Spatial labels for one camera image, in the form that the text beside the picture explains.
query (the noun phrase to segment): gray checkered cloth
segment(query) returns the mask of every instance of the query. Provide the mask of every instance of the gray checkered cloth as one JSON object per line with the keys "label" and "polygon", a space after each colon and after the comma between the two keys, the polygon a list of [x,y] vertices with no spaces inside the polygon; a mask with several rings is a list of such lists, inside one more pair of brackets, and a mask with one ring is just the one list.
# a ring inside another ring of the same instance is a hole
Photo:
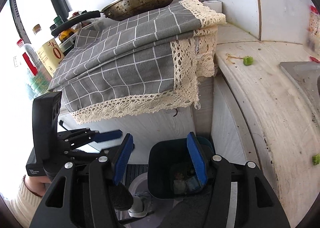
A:
{"label": "gray checkered cloth", "polygon": [[81,30],[50,91],[70,112],[129,95],[173,89],[170,42],[193,36],[200,20],[180,3],[120,21],[101,32]]}

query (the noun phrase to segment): cream lace border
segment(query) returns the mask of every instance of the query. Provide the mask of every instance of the cream lace border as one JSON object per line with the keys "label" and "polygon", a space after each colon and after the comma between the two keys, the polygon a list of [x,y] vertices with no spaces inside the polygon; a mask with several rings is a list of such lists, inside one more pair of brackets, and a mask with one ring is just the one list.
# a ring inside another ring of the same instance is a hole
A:
{"label": "cream lace border", "polygon": [[154,113],[161,109],[187,107],[192,103],[196,108],[200,108],[197,77],[214,75],[213,54],[216,47],[216,23],[225,22],[225,17],[223,14],[207,10],[208,7],[199,5],[194,0],[183,0],[180,3],[185,4],[185,8],[203,21],[204,26],[209,25],[209,27],[195,30],[192,38],[170,43],[174,65],[174,88],[162,93],[116,98],[71,112],[78,124],[125,115]]}

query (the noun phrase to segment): countertop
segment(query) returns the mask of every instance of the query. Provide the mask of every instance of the countertop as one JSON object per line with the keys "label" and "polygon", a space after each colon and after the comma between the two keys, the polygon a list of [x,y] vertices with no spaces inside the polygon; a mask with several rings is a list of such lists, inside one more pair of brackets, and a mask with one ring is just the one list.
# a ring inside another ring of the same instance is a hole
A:
{"label": "countertop", "polygon": [[[226,60],[252,56],[254,63]],[[215,59],[252,133],[261,169],[276,191],[291,227],[308,212],[320,191],[320,126],[302,94],[282,72],[283,61],[308,61],[300,44],[258,41],[241,29],[218,27]]]}

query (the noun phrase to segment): person's arm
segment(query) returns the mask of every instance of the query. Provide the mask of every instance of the person's arm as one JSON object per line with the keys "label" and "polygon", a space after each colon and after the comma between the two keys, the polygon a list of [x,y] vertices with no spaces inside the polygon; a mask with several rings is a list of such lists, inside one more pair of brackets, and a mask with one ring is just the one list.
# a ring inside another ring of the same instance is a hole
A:
{"label": "person's arm", "polygon": [[5,200],[17,221],[28,228],[45,193],[44,183],[50,183],[47,176],[23,177],[16,198]]}

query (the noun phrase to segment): metal screw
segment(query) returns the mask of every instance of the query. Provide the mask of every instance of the metal screw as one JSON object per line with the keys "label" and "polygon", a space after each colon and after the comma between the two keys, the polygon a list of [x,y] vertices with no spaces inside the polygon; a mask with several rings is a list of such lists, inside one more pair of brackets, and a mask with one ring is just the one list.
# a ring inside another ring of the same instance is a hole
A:
{"label": "metal screw", "polygon": [[214,155],[214,156],[212,157],[212,159],[213,159],[214,161],[221,161],[222,157],[219,156],[219,155]]}
{"label": "metal screw", "polygon": [[72,168],[73,167],[73,163],[72,162],[67,162],[66,164],[64,164],[65,168]]}
{"label": "metal screw", "polygon": [[255,168],[256,164],[254,162],[252,162],[252,161],[249,161],[248,162],[248,167]]}
{"label": "metal screw", "polygon": [[99,157],[99,162],[106,162],[108,158],[106,156]]}

